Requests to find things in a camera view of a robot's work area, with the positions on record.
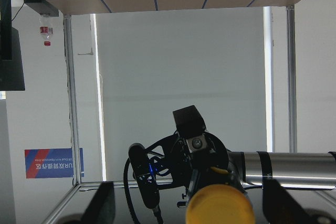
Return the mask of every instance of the silver metal arm segment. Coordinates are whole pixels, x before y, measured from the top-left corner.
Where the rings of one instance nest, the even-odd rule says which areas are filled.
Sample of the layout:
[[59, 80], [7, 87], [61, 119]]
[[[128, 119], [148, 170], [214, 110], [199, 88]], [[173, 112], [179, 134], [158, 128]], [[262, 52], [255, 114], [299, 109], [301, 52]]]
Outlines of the silver metal arm segment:
[[[229, 152], [230, 160], [235, 163], [245, 188], [261, 186], [265, 177], [276, 179], [284, 188], [332, 190], [336, 187], [336, 160], [330, 153], [266, 155], [269, 159], [265, 160], [256, 152]], [[267, 175], [265, 172], [263, 175], [262, 166], [270, 168]]]

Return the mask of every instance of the black monitor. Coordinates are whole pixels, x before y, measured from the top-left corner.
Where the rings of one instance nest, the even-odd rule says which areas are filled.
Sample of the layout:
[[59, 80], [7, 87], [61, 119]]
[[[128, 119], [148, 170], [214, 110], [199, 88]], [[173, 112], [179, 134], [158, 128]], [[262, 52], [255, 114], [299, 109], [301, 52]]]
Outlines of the black monitor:
[[[0, 47], [0, 91], [25, 90], [19, 32], [12, 28], [11, 33], [11, 45], [6, 45], [11, 50]], [[0, 41], [6, 35], [0, 31]], [[12, 53], [9, 57], [4, 55], [8, 51]]]

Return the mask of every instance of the robotic arm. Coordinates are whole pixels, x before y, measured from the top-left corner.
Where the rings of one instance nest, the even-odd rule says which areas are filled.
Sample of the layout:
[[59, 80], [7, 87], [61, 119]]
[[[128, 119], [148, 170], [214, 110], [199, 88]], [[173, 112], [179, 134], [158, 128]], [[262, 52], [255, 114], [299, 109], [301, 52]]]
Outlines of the robotic arm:
[[[206, 131], [204, 120], [194, 105], [174, 111], [173, 115], [177, 129], [173, 135], [148, 148], [140, 143], [129, 148], [124, 187], [134, 223], [140, 222], [128, 188], [129, 164], [143, 202], [153, 210], [158, 223], [163, 223], [159, 191], [182, 186], [186, 189], [186, 201], [178, 202], [177, 206], [187, 206], [186, 223], [216, 223], [213, 211], [217, 218], [221, 218], [221, 223], [255, 223], [246, 193], [251, 188], [263, 188], [264, 214], [271, 224], [319, 223], [320, 216], [309, 216], [284, 188], [334, 189], [334, 152], [231, 152], [216, 136]], [[153, 151], [158, 146], [163, 154]], [[172, 178], [171, 183], [157, 183], [158, 177], [168, 175]], [[335, 223], [331, 218], [329, 220], [328, 223]]]

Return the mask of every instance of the white backdrop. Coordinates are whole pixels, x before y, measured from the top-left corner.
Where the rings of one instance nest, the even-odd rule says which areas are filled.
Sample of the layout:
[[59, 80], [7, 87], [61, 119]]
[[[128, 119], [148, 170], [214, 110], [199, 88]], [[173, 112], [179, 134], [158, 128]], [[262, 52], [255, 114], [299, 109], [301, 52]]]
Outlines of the white backdrop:
[[108, 180], [132, 143], [171, 135], [172, 111], [192, 104], [228, 148], [266, 150], [262, 11], [97, 15]]

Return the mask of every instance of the metal frame post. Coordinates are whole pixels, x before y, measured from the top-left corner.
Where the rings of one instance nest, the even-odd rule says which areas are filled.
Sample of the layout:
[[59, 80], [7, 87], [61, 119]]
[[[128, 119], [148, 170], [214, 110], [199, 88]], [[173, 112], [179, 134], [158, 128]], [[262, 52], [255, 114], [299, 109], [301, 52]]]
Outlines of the metal frame post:
[[71, 148], [74, 171], [74, 184], [80, 184], [81, 167], [80, 167], [80, 152], [78, 140], [78, 121], [77, 121], [77, 103], [76, 103], [76, 86], [75, 86], [75, 69], [74, 69], [74, 54], [72, 51], [72, 33], [71, 33], [71, 16], [64, 15], [64, 43], [65, 43], [65, 58], [67, 63], [68, 76], [68, 94], [69, 94], [69, 111], [70, 111], [70, 129], [71, 129]]
[[289, 5], [287, 11], [288, 49], [288, 109], [289, 109], [289, 152], [297, 152], [297, 107], [296, 107], [296, 56], [295, 56], [295, 8]]

